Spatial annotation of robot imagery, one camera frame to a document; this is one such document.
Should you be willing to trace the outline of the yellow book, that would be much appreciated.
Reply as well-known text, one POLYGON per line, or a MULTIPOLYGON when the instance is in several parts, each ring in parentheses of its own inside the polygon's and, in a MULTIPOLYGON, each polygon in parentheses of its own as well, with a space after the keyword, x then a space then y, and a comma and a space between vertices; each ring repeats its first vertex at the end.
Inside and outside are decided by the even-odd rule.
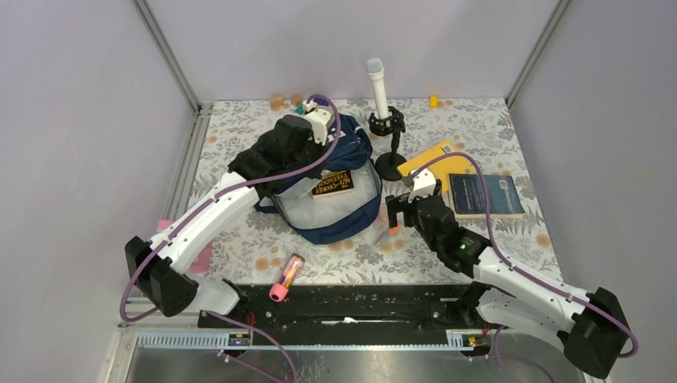
MULTIPOLYGON (((450 141, 444 140, 433 146, 425 152, 407 160, 404 164, 397 166, 400 176, 407 177, 424 164, 434 160, 444 154, 458 152, 457 147, 450 141)), ((451 156, 440 160, 428 167, 434 176, 441 181, 441 192, 446 193, 449 190, 449 174, 475 174, 474 166, 462 156, 451 156)))

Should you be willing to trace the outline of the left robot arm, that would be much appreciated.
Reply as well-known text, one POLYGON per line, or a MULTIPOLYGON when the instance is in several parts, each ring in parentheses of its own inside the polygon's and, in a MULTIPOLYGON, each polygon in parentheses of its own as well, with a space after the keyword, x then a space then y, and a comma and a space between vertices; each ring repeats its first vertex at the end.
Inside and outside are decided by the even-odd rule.
POLYGON ((130 277, 166 317, 214 311, 227 327, 247 320, 246 304, 227 282, 188 275, 199 253, 238 215, 250 210, 286 179, 317 178, 337 144, 340 119, 316 109, 287 114, 229 164, 214 188, 169 228, 150 240, 135 236, 125 246, 130 277))

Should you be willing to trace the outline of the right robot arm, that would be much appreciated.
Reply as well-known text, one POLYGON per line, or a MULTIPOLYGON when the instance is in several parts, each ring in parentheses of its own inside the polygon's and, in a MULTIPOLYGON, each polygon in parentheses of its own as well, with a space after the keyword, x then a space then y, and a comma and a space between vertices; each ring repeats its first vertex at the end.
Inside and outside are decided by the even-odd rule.
POLYGON ((501 253, 490 238, 458 224, 439 195, 386 197, 389 225, 414 228, 450 270, 471 278, 457 316, 465 327, 488 322, 538 338, 577 369, 606 378, 616 361, 634 355, 636 336, 618 298, 548 278, 501 253))

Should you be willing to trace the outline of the treehouse story paperback book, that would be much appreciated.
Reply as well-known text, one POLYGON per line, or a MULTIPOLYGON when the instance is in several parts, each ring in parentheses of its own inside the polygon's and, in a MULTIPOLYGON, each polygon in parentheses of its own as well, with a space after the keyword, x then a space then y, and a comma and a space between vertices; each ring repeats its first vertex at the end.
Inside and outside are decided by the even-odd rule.
POLYGON ((311 195, 314 198, 340 195, 354 190, 354 180, 349 170, 332 172, 324 176, 314 188, 311 195))

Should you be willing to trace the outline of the dark blue book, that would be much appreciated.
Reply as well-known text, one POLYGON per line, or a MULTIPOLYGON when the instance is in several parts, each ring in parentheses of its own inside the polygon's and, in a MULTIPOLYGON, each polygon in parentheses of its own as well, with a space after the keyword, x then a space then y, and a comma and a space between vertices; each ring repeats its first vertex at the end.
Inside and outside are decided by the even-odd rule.
POLYGON ((485 218, 489 212, 497 218, 517 218, 525 213, 511 176, 485 175, 485 182, 474 174, 449 175, 449 201, 456 216, 485 218))

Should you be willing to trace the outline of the navy blue student backpack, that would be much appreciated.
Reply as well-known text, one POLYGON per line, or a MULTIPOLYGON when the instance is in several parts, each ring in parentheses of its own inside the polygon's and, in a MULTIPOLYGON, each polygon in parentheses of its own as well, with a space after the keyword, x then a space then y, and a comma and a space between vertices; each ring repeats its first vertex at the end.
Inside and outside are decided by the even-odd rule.
POLYGON ((343 241, 368 228, 377 218, 382 198, 382 180, 371 159, 373 148, 366 131, 353 116, 342 114, 341 134, 327 159, 323 177, 351 171, 354 190, 314 198, 311 189, 321 180, 291 178, 281 192, 268 196, 255 210, 279 215, 297 234, 313 244, 343 241))

